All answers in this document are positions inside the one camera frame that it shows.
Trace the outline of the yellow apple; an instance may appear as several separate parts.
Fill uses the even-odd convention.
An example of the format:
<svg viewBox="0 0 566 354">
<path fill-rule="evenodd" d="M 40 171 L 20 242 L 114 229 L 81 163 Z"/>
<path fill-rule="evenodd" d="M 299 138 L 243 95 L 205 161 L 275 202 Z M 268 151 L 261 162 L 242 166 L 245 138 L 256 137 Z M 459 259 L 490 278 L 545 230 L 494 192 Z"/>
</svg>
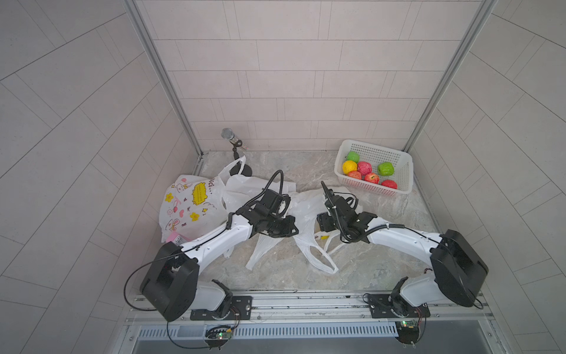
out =
<svg viewBox="0 0 566 354">
<path fill-rule="evenodd" d="M 351 172 L 358 170 L 358 163 L 352 160 L 346 160 L 342 165 L 342 172 L 344 175 L 348 175 Z"/>
</svg>

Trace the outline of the silver microphone on black stand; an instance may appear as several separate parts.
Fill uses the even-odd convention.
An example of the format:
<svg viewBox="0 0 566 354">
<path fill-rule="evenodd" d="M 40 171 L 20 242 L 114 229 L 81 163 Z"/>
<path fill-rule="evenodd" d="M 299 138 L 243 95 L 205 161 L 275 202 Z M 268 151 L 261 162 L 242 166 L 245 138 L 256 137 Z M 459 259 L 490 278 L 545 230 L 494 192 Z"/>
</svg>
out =
<svg viewBox="0 0 566 354">
<path fill-rule="evenodd" d="M 234 160 L 237 161 L 237 164 L 234 165 L 234 167 L 232 167 L 229 171 L 230 175 L 234 176 L 237 174 L 242 174 L 246 177 L 252 177 L 251 167 L 247 164 L 244 164 L 243 162 L 238 162 L 238 159 L 240 158 L 238 150 L 246 149 L 246 147 L 243 145 L 243 141 L 237 137 L 237 135 L 234 133 L 234 131 L 231 130 L 231 128 L 224 128 L 221 132 L 221 137 L 231 143 Z"/>
</svg>

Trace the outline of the left green circuit board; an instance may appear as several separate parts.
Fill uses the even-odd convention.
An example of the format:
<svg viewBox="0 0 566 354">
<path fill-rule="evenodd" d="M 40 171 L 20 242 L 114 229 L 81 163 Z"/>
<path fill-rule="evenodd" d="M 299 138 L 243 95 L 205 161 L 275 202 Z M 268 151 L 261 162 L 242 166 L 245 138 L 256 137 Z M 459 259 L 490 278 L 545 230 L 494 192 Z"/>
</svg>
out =
<svg viewBox="0 0 566 354">
<path fill-rule="evenodd" d="M 228 325 L 212 327 L 205 333 L 206 340 L 209 341 L 227 341 L 232 338 L 234 328 Z"/>
</svg>

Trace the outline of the pink box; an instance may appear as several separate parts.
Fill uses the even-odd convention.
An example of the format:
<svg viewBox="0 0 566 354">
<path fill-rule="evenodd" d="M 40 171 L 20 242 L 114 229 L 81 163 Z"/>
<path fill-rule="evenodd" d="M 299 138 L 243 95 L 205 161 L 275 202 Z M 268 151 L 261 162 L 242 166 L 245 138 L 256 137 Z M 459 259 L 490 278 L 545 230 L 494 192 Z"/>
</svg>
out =
<svg viewBox="0 0 566 354">
<path fill-rule="evenodd" d="M 174 243 L 176 246 L 181 246 L 182 244 L 186 243 L 187 240 L 182 235 L 172 232 L 166 242 Z"/>
</svg>

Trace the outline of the white perforated plastic basket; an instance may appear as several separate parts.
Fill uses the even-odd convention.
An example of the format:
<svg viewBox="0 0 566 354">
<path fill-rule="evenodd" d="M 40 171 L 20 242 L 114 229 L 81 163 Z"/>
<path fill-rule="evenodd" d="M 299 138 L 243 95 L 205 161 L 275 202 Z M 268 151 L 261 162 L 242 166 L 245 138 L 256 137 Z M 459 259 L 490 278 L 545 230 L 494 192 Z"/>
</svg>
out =
<svg viewBox="0 0 566 354">
<path fill-rule="evenodd" d="M 379 184 L 368 183 L 367 181 L 358 180 L 348 177 L 342 172 L 342 165 L 346 162 L 346 156 L 350 151 L 354 151 L 360 155 L 363 162 L 368 162 L 373 167 L 373 173 L 380 177 Z M 395 173 L 393 176 L 380 176 L 378 174 L 378 165 L 383 162 L 391 162 L 394 165 Z M 335 159 L 335 174 L 338 181 L 347 186 L 354 187 L 368 192 L 382 194 L 384 196 L 407 195 L 412 192 L 414 186 L 414 163 L 412 157 L 400 150 L 394 150 L 388 147 L 359 142 L 355 140 L 345 140 L 341 143 Z M 384 180 L 392 180 L 398 184 L 398 189 L 383 187 Z"/>
</svg>

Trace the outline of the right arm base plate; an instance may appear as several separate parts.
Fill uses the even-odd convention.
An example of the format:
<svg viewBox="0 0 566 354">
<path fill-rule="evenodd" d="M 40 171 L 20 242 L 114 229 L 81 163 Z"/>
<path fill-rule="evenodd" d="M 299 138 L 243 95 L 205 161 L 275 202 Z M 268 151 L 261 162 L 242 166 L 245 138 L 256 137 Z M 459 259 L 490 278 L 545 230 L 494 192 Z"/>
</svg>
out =
<svg viewBox="0 0 566 354">
<path fill-rule="evenodd" d="M 369 294 L 362 296 L 368 305 L 373 319 L 424 319 L 430 317 L 430 310 L 426 305 L 414 307 L 401 297 L 402 285 L 408 280 L 403 277 L 389 294 Z"/>
</svg>

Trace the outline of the red apple in basket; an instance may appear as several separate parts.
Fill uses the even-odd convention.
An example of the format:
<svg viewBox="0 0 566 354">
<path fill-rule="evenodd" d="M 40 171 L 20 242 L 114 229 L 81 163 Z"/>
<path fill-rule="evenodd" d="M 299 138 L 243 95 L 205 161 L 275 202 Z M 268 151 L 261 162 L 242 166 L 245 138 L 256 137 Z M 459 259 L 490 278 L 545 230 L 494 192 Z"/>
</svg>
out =
<svg viewBox="0 0 566 354">
<path fill-rule="evenodd" d="M 384 180 L 382 183 L 383 187 L 387 187 L 387 188 L 391 188 L 393 190 L 397 190 L 398 189 L 398 184 L 395 181 L 392 180 Z"/>
</svg>

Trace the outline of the aluminium mounting rail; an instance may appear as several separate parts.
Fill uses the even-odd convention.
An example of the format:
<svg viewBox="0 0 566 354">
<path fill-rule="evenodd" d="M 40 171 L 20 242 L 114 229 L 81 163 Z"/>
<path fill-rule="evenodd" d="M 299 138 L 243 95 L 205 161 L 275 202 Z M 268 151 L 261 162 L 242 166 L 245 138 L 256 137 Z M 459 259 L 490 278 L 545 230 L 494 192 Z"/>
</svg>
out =
<svg viewBox="0 0 566 354">
<path fill-rule="evenodd" d="M 233 291 L 240 302 L 240 324 L 300 322 L 401 322 L 391 311 L 371 305 L 370 296 L 387 299 L 387 291 Z M 405 320 L 483 321 L 495 318 L 484 296 L 471 308 L 447 299 L 428 302 L 420 310 L 411 310 Z"/>
</svg>

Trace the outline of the magenta pink apple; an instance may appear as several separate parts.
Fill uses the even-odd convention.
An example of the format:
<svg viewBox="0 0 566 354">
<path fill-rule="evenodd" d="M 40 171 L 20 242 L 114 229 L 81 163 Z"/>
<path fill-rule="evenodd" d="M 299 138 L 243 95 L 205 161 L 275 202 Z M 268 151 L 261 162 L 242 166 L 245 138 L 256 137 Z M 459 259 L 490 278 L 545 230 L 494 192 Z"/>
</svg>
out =
<svg viewBox="0 0 566 354">
<path fill-rule="evenodd" d="M 368 162 L 360 161 L 358 162 L 358 172 L 360 172 L 362 176 L 366 176 L 373 172 L 373 167 Z"/>
</svg>

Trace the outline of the white translucent plastic bag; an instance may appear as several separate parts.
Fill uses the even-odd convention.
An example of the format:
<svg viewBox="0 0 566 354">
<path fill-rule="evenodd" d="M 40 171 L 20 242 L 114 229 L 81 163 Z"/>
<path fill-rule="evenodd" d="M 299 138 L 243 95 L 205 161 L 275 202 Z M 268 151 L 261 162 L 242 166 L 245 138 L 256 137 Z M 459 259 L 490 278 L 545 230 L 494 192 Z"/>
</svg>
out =
<svg viewBox="0 0 566 354">
<path fill-rule="evenodd" d="M 236 212 L 249 199 L 258 195 L 267 183 L 268 180 L 257 177 L 247 177 L 244 175 L 229 177 L 223 192 L 223 202 L 227 212 Z M 280 241 L 281 239 L 278 238 L 258 234 L 255 250 L 250 256 L 246 268 L 251 271 L 261 257 Z"/>
</svg>

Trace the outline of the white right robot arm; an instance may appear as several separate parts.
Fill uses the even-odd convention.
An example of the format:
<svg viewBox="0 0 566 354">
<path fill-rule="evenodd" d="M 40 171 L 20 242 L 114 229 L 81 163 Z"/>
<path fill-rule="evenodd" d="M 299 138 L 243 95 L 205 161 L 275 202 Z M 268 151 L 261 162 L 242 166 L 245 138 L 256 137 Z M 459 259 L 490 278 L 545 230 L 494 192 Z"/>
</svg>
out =
<svg viewBox="0 0 566 354">
<path fill-rule="evenodd" d="M 416 308 L 448 299 L 462 307 L 480 308 L 478 294 L 489 268 L 459 232 L 421 232 L 373 213 L 357 213 L 340 193 L 325 196 L 324 203 L 327 212 L 322 215 L 322 229 L 339 231 L 341 242 L 386 246 L 427 265 L 420 276 L 404 277 L 397 283 L 390 294 L 392 305 Z"/>
</svg>

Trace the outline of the cartoon printed plastic bag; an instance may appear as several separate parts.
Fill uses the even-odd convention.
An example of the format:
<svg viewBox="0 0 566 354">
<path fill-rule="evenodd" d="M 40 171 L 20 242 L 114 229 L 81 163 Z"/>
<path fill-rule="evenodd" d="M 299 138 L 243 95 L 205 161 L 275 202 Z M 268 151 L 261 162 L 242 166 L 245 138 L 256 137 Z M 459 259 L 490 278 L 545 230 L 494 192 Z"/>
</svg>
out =
<svg viewBox="0 0 566 354">
<path fill-rule="evenodd" d="M 230 171 L 243 173 L 246 157 L 234 160 L 214 178 L 180 175 L 164 193 L 159 212 L 162 242 L 173 233 L 184 240 L 194 240 L 226 221 L 228 212 L 223 197 L 231 177 Z"/>
</svg>

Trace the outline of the red apple with highlight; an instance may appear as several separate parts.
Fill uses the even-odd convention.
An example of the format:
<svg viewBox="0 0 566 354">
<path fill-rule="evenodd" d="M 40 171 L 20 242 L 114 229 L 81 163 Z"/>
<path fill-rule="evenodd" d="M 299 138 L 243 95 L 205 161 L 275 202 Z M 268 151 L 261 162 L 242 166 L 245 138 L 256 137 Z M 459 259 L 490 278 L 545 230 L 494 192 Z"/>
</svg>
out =
<svg viewBox="0 0 566 354">
<path fill-rule="evenodd" d="M 364 176 L 364 181 L 372 184 L 379 184 L 380 177 L 375 173 L 369 173 Z"/>
</svg>

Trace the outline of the green apple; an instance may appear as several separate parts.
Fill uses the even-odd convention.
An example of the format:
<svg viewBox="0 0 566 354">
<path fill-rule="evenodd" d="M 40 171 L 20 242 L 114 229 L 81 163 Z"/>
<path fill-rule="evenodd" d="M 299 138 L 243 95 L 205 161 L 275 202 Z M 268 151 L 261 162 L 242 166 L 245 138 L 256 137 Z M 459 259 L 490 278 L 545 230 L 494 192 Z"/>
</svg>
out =
<svg viewBox="0 0 566 354">
<path fill-rule="evenodd" d="M 378 165 L 377 169 L 380 176 L 393 176 L 395 173 L 394 165 L 391 162 L 383 162 Z"/>
<path fill-rule="evenodd" d="M 346 156 L 346 160 L 354 162 L 354 163 L 357 164 L 361 160 L 361 158 L 360 158 L 360 155 L 358 153 L 356 153 L 354 151 L 350 151 Z"/>
</svg>

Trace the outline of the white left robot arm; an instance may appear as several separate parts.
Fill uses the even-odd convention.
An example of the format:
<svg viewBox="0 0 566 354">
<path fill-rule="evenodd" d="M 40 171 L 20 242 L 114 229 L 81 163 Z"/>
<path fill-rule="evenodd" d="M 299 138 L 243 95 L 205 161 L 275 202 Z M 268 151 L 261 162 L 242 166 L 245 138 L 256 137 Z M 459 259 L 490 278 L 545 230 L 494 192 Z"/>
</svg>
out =
<svg viewBox="0 0 566 354">
<path fill-rule="evenodd" d="M 257 212 L 243 207 L 228 215 L 225 227 L 177 245 L 168 242 L 159 249 L 142 281 L 142 295 L 168 322 L 187 311 L 208 311 L 218 319 L 231 311 L 232 291 L 218 280 L 199 280 L 200 273 L 219 256 L 256 234 L 272 238 L 299 234 L 292 215 Z"/>
</svg>

